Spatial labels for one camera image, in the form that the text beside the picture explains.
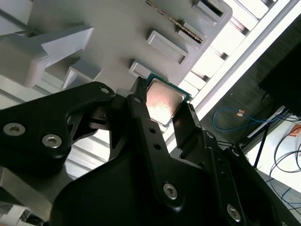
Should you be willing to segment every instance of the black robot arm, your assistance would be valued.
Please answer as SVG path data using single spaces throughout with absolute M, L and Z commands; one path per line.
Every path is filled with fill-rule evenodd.
M 222 150 L 194 108 L 174 118 L 178 157 L 146 107 L 146 81 L 115 94 L 92 82 L 0 111 L 0 198 L 51 226 L 300 226 L 243 153 Z M 72 181 L 64 163 L 79 139 L 110 130 L 110 159 Z

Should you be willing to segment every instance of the black plastic part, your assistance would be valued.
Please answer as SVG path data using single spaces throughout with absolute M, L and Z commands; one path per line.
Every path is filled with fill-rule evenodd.
M 237 156 L 232 150 L 226 148 L 224 154 L 229 159 L 240 203 L 249 221 L 254 225 L 299 226 L 298 220 L 254 170 L 243 152 L 234 149 Z
M 253 165 L 254 168 L 257 168 L 257 165 L 259 163 L 259 159 L 260 159 L 260 156 L 261 156 L 261 153 L 262 153 L 262 150 L 263 150 L 263 146 L 264 146 L 265 140 L 267 138 L 268 132 L 269 132 L 269 123 L 264 128 L 264 133 L 263 133 L 263 136 L 262 136 L 260 147 L 259 147 L 256 159 L 255 159 L 255 163 Z
M 212 133 L 201 129 L 193 106 L 182 105 L 174 118 L 174 133 L 177 144 L 181 144 L 182 158 L 200 165 L 210 178 L 210 186 L 215 191 L 213 201 L 217 203 L 218 216 L 230 225 L 245 226 L 246 220 L 240 206 L 228 160 L 222 154 Z M 231 205 L 240 214 L 241 220 L 234 221 L 227 212 Z
M 103 93 L 100 87 L 105 87 L 109 93 Z M 81 115 L 110 102 L 114 96 L 106 85 L 92 82 L 1 110 L 0 165 L 43 177 L 59 172 L 71 150 L 71 136 L 76 134 L 75 131 L 77 139 L 96 131 L 81 126 Z M 72 129 L 68 128 L 68 118 L 78 113 L 76 121 L 69 120 Z M 11 122 L 22 124 L 25 133 L 20 136 L 5 134 L 3 127 Z M 56 149 L 44 146 L 42 138 L 47 134 L 58 135 L 62 144 Z
M 293 114 L 301 116 L 299 71 L 301 42 L 264 78 L 259 86 Z

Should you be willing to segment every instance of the screw hole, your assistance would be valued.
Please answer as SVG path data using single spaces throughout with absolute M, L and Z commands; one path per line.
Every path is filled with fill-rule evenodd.
M 221 160 L 221 159 L 219 159 L 218 162 L 219 162 L 222 166 L 225 165 L 225 162 L 224 162 L 223 160 Z
M 203 162 L 200 162 L 198 165 L 202 168 L 205 168 L 205 164 Z
M 161 146 L 158 145 L 158 144 L 154 144 L 154 147 L 155 147 L 157 150 L 161 150 Z
M 225 179 L 228 179 L 228 176 L 226 173 L 222 172 L 222 176 L 225 178 Z
M 137 97 L 134 97 L 134 101 L 138 102 L 138 103 L 141 103 L 141 100 Z
M 109 90 L 107 90 L 106 88 L 101 88 L 101 91 L 108 94 L 109 93 Z
M 151 133 L 156 133 L 155 129 L 153 129 L 153 128 L 150 128 L 150 132 Z

